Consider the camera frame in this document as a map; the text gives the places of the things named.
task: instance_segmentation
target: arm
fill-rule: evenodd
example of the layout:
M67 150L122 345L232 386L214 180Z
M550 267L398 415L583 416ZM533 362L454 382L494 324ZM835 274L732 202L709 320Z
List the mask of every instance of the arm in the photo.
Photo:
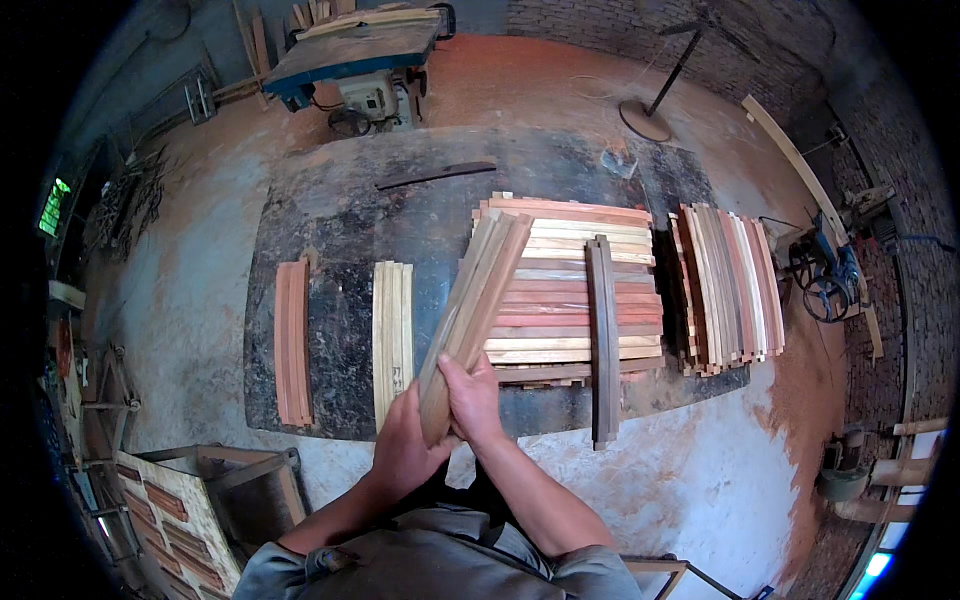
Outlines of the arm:
M419 386L414 381L390 406L376 438L370 472L277 543L305 556L317 548L349 540L429 479L450 457L455 444L451 438L426 447L420 429Z
M444 355L439 361L450 388L454 430L503 495L516 521L550 558L590 545L613 547L610 530L583 500L537 466L500 425L499 390L487 354L467 374Z

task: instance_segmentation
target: person's right hand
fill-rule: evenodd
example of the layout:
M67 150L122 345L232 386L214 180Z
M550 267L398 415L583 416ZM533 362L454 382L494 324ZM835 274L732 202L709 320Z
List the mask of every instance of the person's right hand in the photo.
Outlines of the person's right hand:
M500 424L500 390L487 353L480 352L472 373L447 354L441 354L437 365L450 389L454 432L470 445L505 438Z

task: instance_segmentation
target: gray shirt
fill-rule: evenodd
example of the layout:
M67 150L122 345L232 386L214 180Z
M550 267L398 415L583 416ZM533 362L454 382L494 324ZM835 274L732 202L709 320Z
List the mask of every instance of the gray shirt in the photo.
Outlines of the gray shirt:
M247 563L233 600L282 598L634 598L636 581L606 546L550 561L510 523L438 505L393 520L305 558L264 544Z

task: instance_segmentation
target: blue table saw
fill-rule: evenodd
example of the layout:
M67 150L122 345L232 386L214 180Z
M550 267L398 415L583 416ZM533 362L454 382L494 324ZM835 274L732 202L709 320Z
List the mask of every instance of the blue table saw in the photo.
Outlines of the blue table saw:
M422 120L427 57L437 40L455 34L453 7L443 3L333 17L294 32L296 43L263 89L276 94L291 112L311 104L329 110L330 127L344 135L411 130ZM314 82L336 84L343 104L317 104Z

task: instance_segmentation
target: forearm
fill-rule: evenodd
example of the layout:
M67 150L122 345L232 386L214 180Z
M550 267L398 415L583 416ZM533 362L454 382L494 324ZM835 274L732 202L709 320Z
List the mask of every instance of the forearm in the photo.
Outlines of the forearm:
M594 544L613 546L603 519L512 440L474 444L473 452L540 552L556 557Z
M367 473L346 493L285 533L277 543L306 556L317 548L348 540L373 525L398 500Z

